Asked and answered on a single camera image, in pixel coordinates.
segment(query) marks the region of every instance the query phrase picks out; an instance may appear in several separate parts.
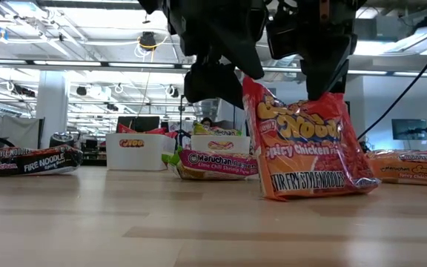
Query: white pillar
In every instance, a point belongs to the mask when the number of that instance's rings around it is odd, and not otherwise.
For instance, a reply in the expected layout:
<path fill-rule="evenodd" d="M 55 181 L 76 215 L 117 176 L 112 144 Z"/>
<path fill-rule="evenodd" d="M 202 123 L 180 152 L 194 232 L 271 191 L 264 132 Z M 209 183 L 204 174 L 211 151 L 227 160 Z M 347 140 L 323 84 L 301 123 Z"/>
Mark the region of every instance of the white pillar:
<path fill-rule="evenodd" d="M 41 148 L 48 148 L 50 137 L 67 130 L 70 82 L 63 71 L 41 71 L 36 117 L 45 119 Z"/>

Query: black cable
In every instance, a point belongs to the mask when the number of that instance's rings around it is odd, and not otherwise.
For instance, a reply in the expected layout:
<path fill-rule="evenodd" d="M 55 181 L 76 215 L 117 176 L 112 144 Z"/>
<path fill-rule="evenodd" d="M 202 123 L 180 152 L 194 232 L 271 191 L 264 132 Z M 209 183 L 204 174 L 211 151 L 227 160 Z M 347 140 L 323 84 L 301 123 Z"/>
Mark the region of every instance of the black cable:
<path fill-rule="evenodd" d="M 413 87 L 413 85 L 416 84 L 416 82 L 426 72 L 426 70 L 427 70 L 427 63 L 424 66 L 424 68 L 421 70 L 421 72 L 418 74 L 418 76 L 414 78 L 413 82 L 411 82 L 411 84 L 400 94 L 400 96 L 398 96 L 398 98 L 393 102 L 393 104 L 391 104 L 390 108 L 388 108 L 385 111 L 385 113 L 380 118 L 378 118 L 376 122 L 374 122 L 374 124 L 372 124 L 370 127 L 367 128 L 367 130 L 365 130 L 362 134 L 359 135 L 358 140 L 362 139 L 362 137 L 364 137 L 371 129 L 373 129 L 373 127 L 375 127 L 383 118 L 385 118 L 386 115 L 388 115 L 388 113 L 390 113 L 391 109 L 393 109 L 394 106 L 405 96 L 405 94 L 408 93 L 408 91 Z"/>

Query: white box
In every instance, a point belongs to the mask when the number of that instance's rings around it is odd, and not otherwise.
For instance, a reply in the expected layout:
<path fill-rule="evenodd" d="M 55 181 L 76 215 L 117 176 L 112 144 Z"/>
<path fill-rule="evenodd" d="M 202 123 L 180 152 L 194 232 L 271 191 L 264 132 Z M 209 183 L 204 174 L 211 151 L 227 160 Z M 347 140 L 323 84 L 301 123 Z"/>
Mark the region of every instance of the white box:
<path fill-rule="evenodd" d="M 123 171 L 162 171 L 163 151 L 174 152 L 176 140 L 161 134 L 108 133 L 107 167 Z"/>
<path fill-rule="evenodd" d="M 249 154 L 250 137 L 193 135 L 191 147 L 195 151 Z"/>

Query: monitor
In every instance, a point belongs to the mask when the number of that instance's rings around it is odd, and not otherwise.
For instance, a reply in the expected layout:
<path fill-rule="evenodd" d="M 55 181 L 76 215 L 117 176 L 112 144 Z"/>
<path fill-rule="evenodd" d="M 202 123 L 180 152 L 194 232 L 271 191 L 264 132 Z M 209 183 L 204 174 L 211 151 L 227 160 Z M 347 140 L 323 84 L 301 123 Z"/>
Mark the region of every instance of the monitor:
<path fill-rule="evenodd" d="M 410 130 L 427 128 L 425 119 L 392 119 L 391 128 L 394 140 L 427 140 L 427 133 L 424 131 L 422 133 L 408 133 Z"/>

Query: ceiling beam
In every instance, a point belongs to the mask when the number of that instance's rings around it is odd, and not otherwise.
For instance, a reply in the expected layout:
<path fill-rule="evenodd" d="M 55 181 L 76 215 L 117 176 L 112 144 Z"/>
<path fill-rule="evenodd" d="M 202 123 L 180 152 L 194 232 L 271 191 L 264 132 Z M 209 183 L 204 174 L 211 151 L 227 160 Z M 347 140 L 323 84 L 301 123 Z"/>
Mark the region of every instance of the ceiling beam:
<path fill-rule="evenodd" d="M 55 8 L 88 8 L 103 10 L 143 10 L 138 1 L 66 1 L 66 0 L 37 0 L 40 7 Z"/>

